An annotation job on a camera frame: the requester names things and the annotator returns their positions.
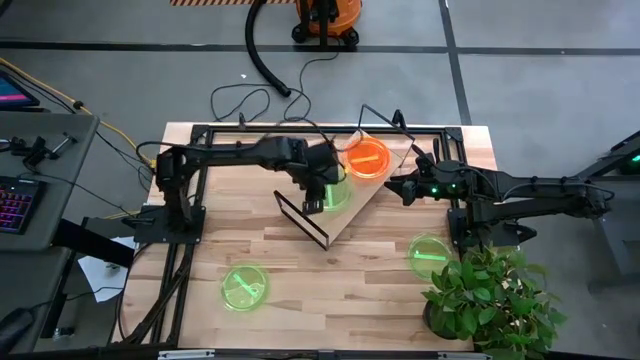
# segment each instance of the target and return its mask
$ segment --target yellow cable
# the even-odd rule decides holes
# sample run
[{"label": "yellow cable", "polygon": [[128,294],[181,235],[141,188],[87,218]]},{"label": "yellow cable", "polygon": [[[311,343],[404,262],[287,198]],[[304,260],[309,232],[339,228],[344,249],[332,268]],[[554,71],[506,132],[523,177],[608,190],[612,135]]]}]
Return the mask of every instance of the yellow cable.
[{"label": "yellow cable", "polygon": [[[19,67],[17,67],[17,66],[15,66],[15,65],[13,65],[12,63],[8,62],[8,61],[7,61],[7,60],[5,60],[4,58],[1,58],[1,57],[0,57],[0,63],[1,63],[1,64],[4,64],[5,66],[7,66],[8,68],[10,68],[11,70],[13,70],[13,71],[17,72],[18,74],[20,74],[20,75],[22,75],[22,76],[26,77],[27,79],[31,80],[32,82],[34,82],[34,83],[36,83],[36,84],[38,84],[38,85],[42,86],[43,88],[45,88],[45,89],[47,89],[47,90],[49,90],[49,91],[51,91],[51,92],[53,92],[53,93],[57,94],[57,95],[58,95],[58,96],[60,96],[60,97],[63,97],[63,98],[64,98],[64,99],[66,99],[68,102],[70,102],[72,105],[76,102],[76,100],[75,100],[74,98],[72,98],[72,97],[68,96],[67,94],[65,94],[65,93],[63,93],[63,92],[61,92],[61,91],[58,91],[58,90],[56,90],[56,89],[52,88],[51,86],[49,86],[49,85],[47,85],[47,84],[43,83],[42,81],[40,81],[40,80],[38,80],[38,79],[34,78],[33,76],[31,76],[31,75],[27,74],[27,73],[26,73],[26,72],[24,72],[22,69],[20,69]],[[80,107],[80,109],[81,109],[82,111],[84,111],[85,113],[89,114],[89,115],[93,115],[93,114],[91,113],[91,111],[89,111],[89,109],[87,109],[87,108],[86,108],[86,107],[84,107],[84,106],[81,106],[81,107]],[[115,126],[113,126],[113,125],[111,125],[111,124],[109,124],[109,123],[106,123],[106,122],[104,122],[104,121],[102,121],[102,120],[100,121],[100,125],[102,125],[102,126],[106,127],[107,129],[109,129],[109,130],[111,130],[111,131],[113,131],[113,132],[117,133],[118,135],[122,136],[122,138],[124,138],[124,139],[129,143],[129,145],[131,145],[131,147],[135,150],[135,148],[136,148],[136,143],[135,143],[135,142],[133,142],[133,140],[131,140],[131,138],[130,138],[129,136],[127,136],[127,134],[125,134],[122,130],[120,130],[120,129],[118,129],[117,127],[115,127]],[[144,161],[146,161],[146,162],[147,162],[147,164],[149,164],[150,166],[152,166],[152,167],[153,167],[153,163],[154,163],[154,162],[153,162],[153,161],[151,161],[151,159],[149,159],[148,157],[146,157],[146,156],[144,156],[144,155],[142,155],[142,154],[141,154],[141,156],[142,156],[142,158],[144,159]]]}]

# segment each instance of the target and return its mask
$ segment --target potted plant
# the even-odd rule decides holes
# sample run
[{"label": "potted plant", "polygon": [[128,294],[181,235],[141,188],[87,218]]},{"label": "potted plant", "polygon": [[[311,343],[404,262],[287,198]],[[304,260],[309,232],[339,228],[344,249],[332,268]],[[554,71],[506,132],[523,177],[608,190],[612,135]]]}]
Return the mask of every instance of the potted plant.
[{"label": "potted plant", "polygon": [[543,359],[566,317],[534,274],[546,282],[544,268],[527,264],[520,251],[470,250],[432,274],[437,290],[422,293],[425,323],[443,338],[473,337],[476,350],[495,359]]}]

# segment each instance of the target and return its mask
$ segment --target black plant pot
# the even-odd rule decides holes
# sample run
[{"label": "black plant pot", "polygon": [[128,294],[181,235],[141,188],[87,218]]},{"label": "black plant pot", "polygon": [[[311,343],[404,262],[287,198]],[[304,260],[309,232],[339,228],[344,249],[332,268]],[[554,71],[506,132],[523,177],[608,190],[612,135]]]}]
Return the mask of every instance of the black plant pot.
[{"label": "black plant pot", "polygon": [[431,329],[431,331],[433,331],[433,333],[438,335],[439,337],[447,340],[456,340],[458,338],[456,334],[451,332],[448,329],[442,329],[441,331],[433,330],[433,328],[431,327],[431,309],[432,308],[433,308],[433,304],[431,303],[431,301],[427,301],[427,303],[424,306],[424,310],[422,310],[422,321],[424,321],[425,325],[427,325],[429,329]]}]

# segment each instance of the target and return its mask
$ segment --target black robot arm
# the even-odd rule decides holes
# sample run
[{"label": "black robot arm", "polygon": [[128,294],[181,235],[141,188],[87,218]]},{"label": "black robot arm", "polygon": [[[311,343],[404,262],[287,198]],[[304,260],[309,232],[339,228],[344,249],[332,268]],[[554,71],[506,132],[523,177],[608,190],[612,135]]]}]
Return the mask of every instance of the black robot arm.
[{"label": "black robot arm", "polygon": [[[588,179],[514,177],[454,160],[436,164],[431,154],[425,154],[416,146],[413,150],[418,153],[417,169],[409,175],[392,177],[385,186],[401,196],[405,206],[424,197],[465,201],[466,209],[462,211],[466,232],[486,230],[521,218],[561,213],[593,219],[610,210],[608,201],[613,193],[591,185]],[[527,200],[502,203],[508,198]],[[526,234],[517,234],[518,243],[535,236],[533,229],[522,226],[519,229]],[[514,245],[514,241],[505,242]]]},{"label": "black robot arm", "polygon": [[339,181],[333,144],[309,146],[304,139],[265,137],[254,144],[175,145],[157,157],[156,185],[164,193],[169,226],[180,231],[192,221],[187,198],[191,177],[202,166],[259,165],[286,171],[306,190],[303,212],[322,212],[325,185]]}]

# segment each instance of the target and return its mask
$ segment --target orange shop vacuum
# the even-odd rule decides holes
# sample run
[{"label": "orange shop vacuum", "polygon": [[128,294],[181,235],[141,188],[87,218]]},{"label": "orange shop vacuum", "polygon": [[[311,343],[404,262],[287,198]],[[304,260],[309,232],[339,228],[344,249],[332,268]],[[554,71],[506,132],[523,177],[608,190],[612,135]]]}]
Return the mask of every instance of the orange shop vacuum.
[{"label": "orange shop vacuum", "polygon": [[[247,15],[244,28],[245,43],[251,61],[260,74],[284,97],[291,95],[291,90],[278,79],[260,59],[253,39],[254,25],[260,7],[266,0],[254,0]],[[320,51],[328,47],[328,39],[339,38],[349,49],[354,49],[360,41],[353,24],[360,16],[362,0],[296,0],[296,8],[300,24],[291,32],[296,43],[303,43],[310,37],[320,38]]]}]

